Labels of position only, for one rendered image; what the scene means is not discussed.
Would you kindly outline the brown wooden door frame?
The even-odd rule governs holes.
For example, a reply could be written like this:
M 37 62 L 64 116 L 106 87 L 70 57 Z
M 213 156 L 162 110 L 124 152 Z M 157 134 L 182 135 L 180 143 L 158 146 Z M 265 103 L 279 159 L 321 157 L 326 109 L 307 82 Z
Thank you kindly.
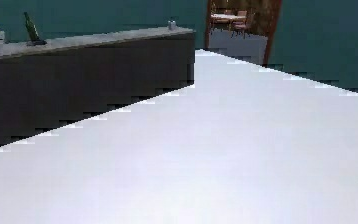
M 267 65 L 281 5 L 282 0 L 207 0 L 204 48 L 209 49 L 210 36 L 214 28 L 212 14 L 230 11 L 232 15 L 237 15 L 239 11 L 246 11 L 247 15 L 254 15 L 254 27 L 250 28 L 250 32 L 252 34 L 263 34 L 267 37 L 262 62 L 263 65 Z

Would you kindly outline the dark green bottle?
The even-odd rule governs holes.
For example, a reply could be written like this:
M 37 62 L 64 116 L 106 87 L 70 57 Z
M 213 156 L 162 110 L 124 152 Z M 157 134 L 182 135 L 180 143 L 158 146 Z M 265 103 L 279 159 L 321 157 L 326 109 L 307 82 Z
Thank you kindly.
M 28 35 L 30 38 L 30 44 L 32 46 L 46 45 L 47 42 L 39 37 L 36 26 L 32 22 L 29 14 L 27 12 L 24 12 L 24 17 L 25 17 L 25 27 L 27 29 L 27 32 L 28 32 Z

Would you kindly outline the dark kitchen counter cabinet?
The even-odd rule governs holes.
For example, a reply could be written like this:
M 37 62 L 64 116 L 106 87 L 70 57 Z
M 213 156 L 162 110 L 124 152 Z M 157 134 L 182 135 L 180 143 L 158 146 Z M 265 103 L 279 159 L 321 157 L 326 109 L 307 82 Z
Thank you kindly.
M 194 82 L 194 30 L 146 28 L 0 46 L 0 147 Z

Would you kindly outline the white dining table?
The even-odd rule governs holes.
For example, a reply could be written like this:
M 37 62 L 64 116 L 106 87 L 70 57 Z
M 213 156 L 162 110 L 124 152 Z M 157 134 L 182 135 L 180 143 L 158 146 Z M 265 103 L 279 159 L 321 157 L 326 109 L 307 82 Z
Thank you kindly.
M 246 16 L 236 16 L 236 15 L 227 15 L 227 14 L 211 14 L 211 18 L 214 21 L 217 22 L 245 22 L 246 21 Z

